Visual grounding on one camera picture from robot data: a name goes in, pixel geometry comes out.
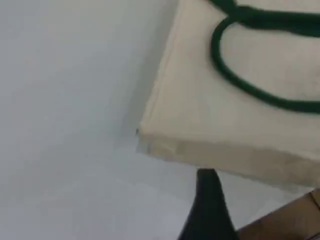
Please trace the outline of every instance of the white floor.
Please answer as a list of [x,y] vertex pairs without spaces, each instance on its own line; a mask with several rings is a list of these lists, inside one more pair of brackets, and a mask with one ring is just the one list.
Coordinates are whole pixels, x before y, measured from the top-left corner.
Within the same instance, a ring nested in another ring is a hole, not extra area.
[[[0,235],[174,240],[196,168],[136,153],[173,0],[0,1]],[[220,173],[239,228],[307,191]]]

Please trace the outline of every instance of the black object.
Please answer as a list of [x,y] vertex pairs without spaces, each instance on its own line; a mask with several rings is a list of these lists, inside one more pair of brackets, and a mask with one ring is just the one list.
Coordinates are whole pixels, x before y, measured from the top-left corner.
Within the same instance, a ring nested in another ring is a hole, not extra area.
[[213,66],[223,78],[266,104],[294,112],[320,114],[320,100],[286,99],[260,89],[237,76],[226,65],[220,51],[222,35],[234,23],[250,29],[286,31],[295,35],[320,38],[320,14],[263,10],[251,6],[239,6],[235,0],[210,0],[210,2],[227,15],[212,34],[210,50]]
[[178,240],[238,240],[214,169],[199,169],[193,206]]

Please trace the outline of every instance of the white surface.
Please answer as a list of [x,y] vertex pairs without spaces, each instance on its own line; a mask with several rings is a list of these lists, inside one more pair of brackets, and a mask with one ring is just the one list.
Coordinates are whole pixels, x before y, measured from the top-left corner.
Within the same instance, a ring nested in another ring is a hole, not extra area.
[[[1,239],[176,239],[196,169],[136,153],[135,138],[173,9],[0,2]],[[236,227],[299,195],[221,179]]]

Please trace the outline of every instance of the green rope handle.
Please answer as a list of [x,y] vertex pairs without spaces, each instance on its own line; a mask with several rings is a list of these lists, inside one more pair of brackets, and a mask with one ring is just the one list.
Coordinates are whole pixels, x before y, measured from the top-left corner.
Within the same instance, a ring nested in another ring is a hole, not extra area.
[[233,0],[211,0],[228,16],[215,28],[211,40],[211,60],[215,69],[230,84],[266,104],[299,113],[320,114],[320,101],[293,100],[273,95],[237,76],[221,56],[220,41],[230,25],[239,23],[259,30],[281,30],[293,34],[320,37],[320,14],[266,11],[250,6],[237,6]]

